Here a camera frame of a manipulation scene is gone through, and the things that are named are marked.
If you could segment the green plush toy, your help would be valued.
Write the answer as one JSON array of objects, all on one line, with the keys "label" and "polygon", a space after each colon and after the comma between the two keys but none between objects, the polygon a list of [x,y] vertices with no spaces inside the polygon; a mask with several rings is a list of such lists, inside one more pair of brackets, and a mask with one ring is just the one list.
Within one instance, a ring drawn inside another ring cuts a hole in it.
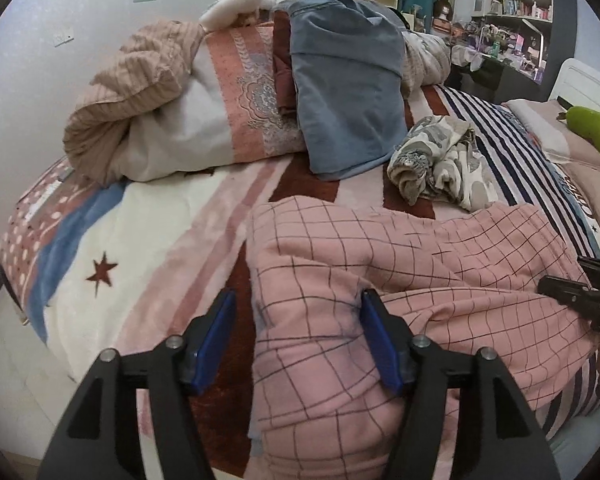
[{"label": "green plush toy", "polygon": [[573,106],[566,111],[569,130],[590,141],[600,152],[600,112],[583,106]]}]

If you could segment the blue grey folded garment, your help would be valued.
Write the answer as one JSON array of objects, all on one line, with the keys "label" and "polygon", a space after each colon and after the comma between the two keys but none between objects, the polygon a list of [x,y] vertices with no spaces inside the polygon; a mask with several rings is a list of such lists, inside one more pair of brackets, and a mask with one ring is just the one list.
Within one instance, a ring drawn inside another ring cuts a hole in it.
[{"label": "blue grey folded garment", "polygon": [[297,122],[310,169],[347,179],[385,162],[406,134],[404,24],[373,0],[284,0]]}]

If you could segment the white bed headboard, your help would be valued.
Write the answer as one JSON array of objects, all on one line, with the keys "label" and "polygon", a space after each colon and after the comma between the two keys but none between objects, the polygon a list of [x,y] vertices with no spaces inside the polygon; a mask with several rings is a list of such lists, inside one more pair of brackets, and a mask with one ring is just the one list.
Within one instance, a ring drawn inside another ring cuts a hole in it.
[{"label": "white bed headboard", "polygon": [[600,72],[575,58],[567,58],[548,98],[600,112]]}]

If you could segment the crumpled beige grey duvet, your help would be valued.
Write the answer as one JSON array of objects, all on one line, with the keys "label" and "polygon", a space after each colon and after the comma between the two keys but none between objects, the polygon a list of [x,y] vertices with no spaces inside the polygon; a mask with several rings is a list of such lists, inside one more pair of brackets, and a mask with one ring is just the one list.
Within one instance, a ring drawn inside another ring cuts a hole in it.
[{"label": "crumpled beige grey duvet", "polygon": [[[297,122],[290,21],[279,3],[257,25],[206,32],[199,21],[161,21],[139,29],[67,120],[72,168],[106,186],[308,153]],[[405,102],[449,77],[451,55],[442,39],[413,32],[393,12],[405,27]]]}]

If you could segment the striped plush bed blanket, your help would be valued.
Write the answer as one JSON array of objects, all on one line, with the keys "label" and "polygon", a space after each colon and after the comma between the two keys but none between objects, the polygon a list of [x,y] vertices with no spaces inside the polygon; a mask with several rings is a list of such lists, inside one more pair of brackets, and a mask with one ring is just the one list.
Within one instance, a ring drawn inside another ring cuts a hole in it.
[{"label": "striped plush bed blanket", "polygon": [[[600,222],[584,194],[504,105],[425,87],[405,105],[408,122],[454,115],[474,125],[504,203],[530,203],[582,255],[600,252]],[[81,379],[107,347],[144,351],[181,330],[224,286],[238,322],[209,392],[193,404],[215,468],[242,474],[251,450],[253,322],[244,260],[257,205],[306,195],[351,208],[386,208],[443,220],[452,204],[407,203],[377,167],[343,181],[312,174],[305,154],[101,188],[60,160],[20,197],[0,241],[0,272],[50,352]]]}]

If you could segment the grey floral patterned garment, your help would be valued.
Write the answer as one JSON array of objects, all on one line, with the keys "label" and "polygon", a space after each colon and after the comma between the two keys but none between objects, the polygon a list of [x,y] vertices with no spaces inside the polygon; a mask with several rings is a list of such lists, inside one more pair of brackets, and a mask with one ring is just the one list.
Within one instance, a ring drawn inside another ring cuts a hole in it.
[{"label": "grey floral patterned garment", "polygon": [[475,212],[498,200],[474,127],[453,116],[430,115],[416,122],[393,152],[387,177],[411,205],[422,196],[444,195]]}]

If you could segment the dark tall bookshelf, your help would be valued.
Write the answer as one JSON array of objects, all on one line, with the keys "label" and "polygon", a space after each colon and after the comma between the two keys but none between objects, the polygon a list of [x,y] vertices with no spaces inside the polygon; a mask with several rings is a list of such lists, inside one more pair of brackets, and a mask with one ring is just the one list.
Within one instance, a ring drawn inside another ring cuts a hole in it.
[{"label": "dark tall bookshelf", "polygon": [[574,55],[576,0],[453,0],[446,84],[481,99],[544,101]]}]

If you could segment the mannequin head with wig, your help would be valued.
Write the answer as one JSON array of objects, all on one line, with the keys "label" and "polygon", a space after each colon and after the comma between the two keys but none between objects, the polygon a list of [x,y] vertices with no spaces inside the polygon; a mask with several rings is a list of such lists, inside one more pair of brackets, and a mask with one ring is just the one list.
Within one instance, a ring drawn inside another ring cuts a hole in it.
[{"label": "mannequin head with wig", "polygon": [[434,24],[449,23],[453,18],[453,7],[448,0],[437,0],[434,3]]}]

